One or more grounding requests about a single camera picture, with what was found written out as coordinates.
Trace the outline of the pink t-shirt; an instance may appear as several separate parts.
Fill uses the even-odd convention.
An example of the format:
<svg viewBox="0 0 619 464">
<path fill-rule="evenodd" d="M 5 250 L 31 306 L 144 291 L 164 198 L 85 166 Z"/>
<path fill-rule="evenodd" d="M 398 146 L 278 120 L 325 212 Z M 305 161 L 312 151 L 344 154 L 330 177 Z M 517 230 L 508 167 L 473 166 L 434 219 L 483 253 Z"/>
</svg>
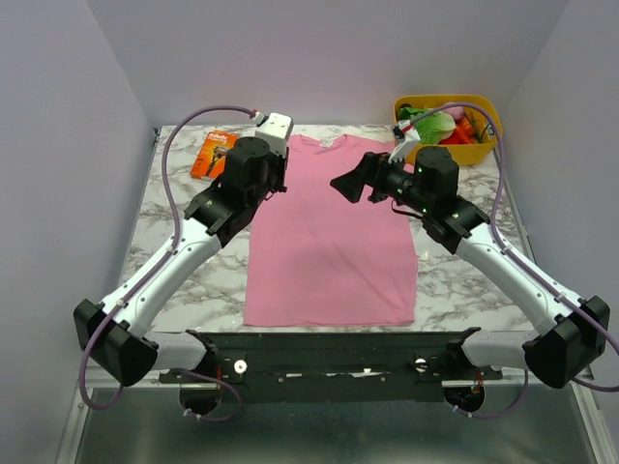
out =
<svg viewBox="0 0 619 464">
<path fill-rule="evenodd" d="M 389 203 L 349 203 L 331 187 L 366 152 L 391 142 L 344 134 L 291 137 L 287 191 L 251 222 L 244 321 L 258 327 L 413 322 L 418 275 L 409 221 Z"/>
</svg>

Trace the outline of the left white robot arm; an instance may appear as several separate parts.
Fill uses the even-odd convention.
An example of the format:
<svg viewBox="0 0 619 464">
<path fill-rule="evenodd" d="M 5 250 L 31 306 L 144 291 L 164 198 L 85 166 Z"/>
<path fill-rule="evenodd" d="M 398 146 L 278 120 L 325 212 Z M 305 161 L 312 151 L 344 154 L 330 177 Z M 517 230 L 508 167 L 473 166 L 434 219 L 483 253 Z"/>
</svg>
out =
<svg viewBox="0 0 619 464">
<path fill-rule="evenodd" d="M 193 198 L 170 239 L 125 284 L 98 303 L 80 302 L 74 323 L 86 360 L 123 387 L 158 368 L 180 367 L 195 382 L 207 380 L 213 356 L 195 336 L 151 340 L 147 333 L 165 303 L 203 263 L 253 220 L 258 207 L 284 192 L 288 138 L 256 133 L 239 138 L 224 170 Z"/>
</svg>

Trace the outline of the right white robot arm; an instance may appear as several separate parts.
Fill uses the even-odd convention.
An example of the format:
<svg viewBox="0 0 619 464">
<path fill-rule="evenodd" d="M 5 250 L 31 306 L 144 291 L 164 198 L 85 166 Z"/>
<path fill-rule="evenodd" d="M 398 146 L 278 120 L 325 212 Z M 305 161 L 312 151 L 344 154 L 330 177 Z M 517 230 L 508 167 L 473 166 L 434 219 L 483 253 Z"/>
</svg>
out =
<svg viewBox="0 0 619 464">
<path fill-rule="evenodd" d="M 431 239 L 489 278 L 532 324 L 534 332 L 525 336 L 469 332 L 445 355 L 452 376 L 464 379 L 486 366 L 519 368 L 561 389 L 604 352 L 609 307 L 598 297 L 582 299 L 514 248 L 458 194 L 458 175 L 448 149 L 430 147 L 411 171 L 386 154 L 366 153 L 330 185 L 351 203 L 370 188 L 370 202 L 391 199 L 413 210 Z"/>
</svg>

